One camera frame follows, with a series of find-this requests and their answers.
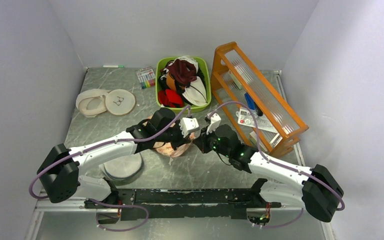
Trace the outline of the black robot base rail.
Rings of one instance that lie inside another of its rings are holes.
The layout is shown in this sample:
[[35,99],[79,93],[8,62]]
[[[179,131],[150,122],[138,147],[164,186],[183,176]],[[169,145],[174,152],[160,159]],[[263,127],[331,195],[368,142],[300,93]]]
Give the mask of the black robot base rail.
[[107,209],[108,205],[123,205],[120,220],[133,221],[162,218],[230,217],[245,220],[249,209],[280,208],[279,202],[267,202],[260,190],[267,180],[257,179],[250,188],[202,189],[134,189],[112,188],[103,200],[105,205],[84,201],[86,209]]

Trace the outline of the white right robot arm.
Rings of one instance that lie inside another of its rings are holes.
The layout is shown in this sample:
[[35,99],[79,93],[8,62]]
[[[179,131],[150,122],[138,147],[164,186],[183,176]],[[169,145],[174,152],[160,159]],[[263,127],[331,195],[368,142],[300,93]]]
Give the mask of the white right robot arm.
[[250,193],[250,202],[255,207],[267,202],[292,205],[325,223],[345,208],[343,189],[323,165],[299,166],[269,156],[242,143],[227,124],[210,133],[203,128],[193,143],[204,154],[214,151],[227,157],[230,165],[239,171],[272,179]]

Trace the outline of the peach floral mesh laundry bag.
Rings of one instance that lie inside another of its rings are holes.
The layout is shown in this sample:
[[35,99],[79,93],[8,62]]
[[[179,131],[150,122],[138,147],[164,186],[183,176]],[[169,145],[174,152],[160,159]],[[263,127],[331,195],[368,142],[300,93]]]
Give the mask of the peach floral mesh laundry bag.
[[192,141],[198,136],[197,133],[197,131],[192,131],[184,136],[181,120],[178,119],[152,140],[150,149],[166,157],[179,157],[191,146]]

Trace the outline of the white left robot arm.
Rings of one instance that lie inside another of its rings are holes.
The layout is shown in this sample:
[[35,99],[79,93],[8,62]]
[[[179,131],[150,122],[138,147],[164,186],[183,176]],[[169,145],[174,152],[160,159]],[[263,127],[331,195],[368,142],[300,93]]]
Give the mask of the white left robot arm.
[[90,169],[116,158],[150,150],[156,143],[169,143],[178,149],[191,142],[190,136],[197,129],[199,124],[195,118],[182,117],[163,107],[151,118],[96,143],[72,148],[64,144],[54,146],[33,182],[40,181],[46,192],[44,198],[54,204],[75,196],[92,198],[104,207],[112,208],[118,203],[119,194],[112,190],[107,180],[86,176]]

